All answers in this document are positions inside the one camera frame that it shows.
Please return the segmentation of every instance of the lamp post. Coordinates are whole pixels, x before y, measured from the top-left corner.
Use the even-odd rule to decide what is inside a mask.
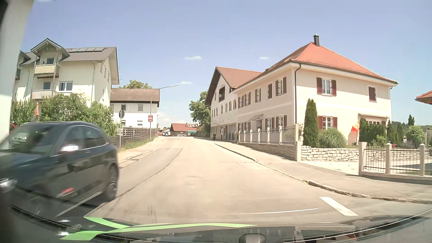
[[[175,87],[175,86],[178,86],[178,84],[170,85],[170,86],[167,86],[167,87],[158,88],[158,89],[155,89],[153,91],[152,95],[150,96],[150,115],[152,115],[152,101],[153,101],[153,94],[155,93],[155,91],[156,90],[165,89],[165,88],[171,88],[171,87]],[[152,122],[150,122],[150,139],[152,139]]]

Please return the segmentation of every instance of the wooden balcony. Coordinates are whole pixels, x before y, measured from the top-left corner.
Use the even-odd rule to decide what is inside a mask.
[[[57,94],[57,92],[53,91],[53,90],[33,90],[32,91],[32,99],[52,98],[56,94]]]
[[[35,67],[35,77],[36,78],[50,78],[57,77],[60,71],[60,67],[55,64],[44,64],[44,65],[36,65]]]

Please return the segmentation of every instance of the curb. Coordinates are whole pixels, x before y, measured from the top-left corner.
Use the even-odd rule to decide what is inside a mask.
[[[304,179],[292,176],[290,174],[287,174],[287,173],[285,173],[283,171],[280,171],[280,170],[277,170],[277,169],[273,169],[273,168],[271,168],[271,167],[269,167],[269,166],[267,166],[267,165],[265,165],[263,163],[260,163],[258,160],[254,159],[254,158],[251,158],[251,157],[246,156],[244,154],[241,154],[239,152],[233,151],[233,150],[228,149],[228,148],[226,148],[224,146],[221,146],[221,145],[218,145],[218,144],[215,144],[215,145],[217,145],[217,146],[219,146],[221,148],[224,148],[224,149],[226,149],[228,151],[231,151],[233,153],[236,153],[238,155],[241,155],[243,157],[246,157],[246,158],[248,158],[250,160],[253,160],[254,162],[256,162],[256,163],[258,163],[260,165],[263,165],[263,166],[265,166],[265,167],[267,167],[269,169],[272,169],[272,170],[277,171],[277,172],[279,172],[281,174],[289,176],[289,177],[291,177],[293,179],[296,179],[296,180],[301,181],[301,182],[305,182],[308,185],[311,185],[311,186],[314,186],[314,187],[318,187],[318,188],[321,188],[321,189],[324,189],[324,190],[327,190],[327,191],[330,191],[330,192],[335,192],[335,193],[338,193],[338,194],[347,195],[347,196],[351,196],[351,197],[355,197],[355,198],[369,198],[369,199],[378,199],[378,200],[384,200],[384,201],[411,202],[411,203],[419,203],[419,204],[432,205],[432,200],[431,199],[416,199],[416,198],[398,198],[398,197],[386,197],[386,196],[372,196],[372,195],[367,195],[367,194],[362,194],[362,193],[357,193],[357,192],[349,192],[349,191],[345,191],[345,190],[341,190],[341,189],[337,189],[337,188],[331,187],[329,185],[324,185],[324,184],[321,184],[321,183],[316,183],[316,182],[313,182],[313,181],[304,180]]]

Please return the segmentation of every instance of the car window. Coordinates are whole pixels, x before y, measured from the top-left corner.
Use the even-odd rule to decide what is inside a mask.
[[[85,135],[85,148],[91,148],[96,146],[101,146],[105,144],[105,139],[102,134],[91,127],[83,127]]]
[[[84,149],[84,130],[82,126],[72,127],[67,133],[62,147],[68,145],[77,145],[78,149]]]

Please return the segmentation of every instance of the fence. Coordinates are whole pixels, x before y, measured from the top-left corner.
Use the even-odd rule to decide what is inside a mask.
[[[267,128],[266,130],[258,129],[257,131],[239,131],[234,133],[234,137],[237,135],[239,143],[294,145],[295,127]]]
[[[393,148],[391,144],[386,144],[385,148],[367,147],[362,142],[359,146],[359,162],[359,174],[432,175],[432,159],[424,144],[418,149],[399,149]]]
[[[150,139],[150,128],[123,128],[120,136],[110,137],[111,143],[117,148],[123,147],[127,143],[138,142]],[[157,129],[152,128],[152,138],[157,135]]]

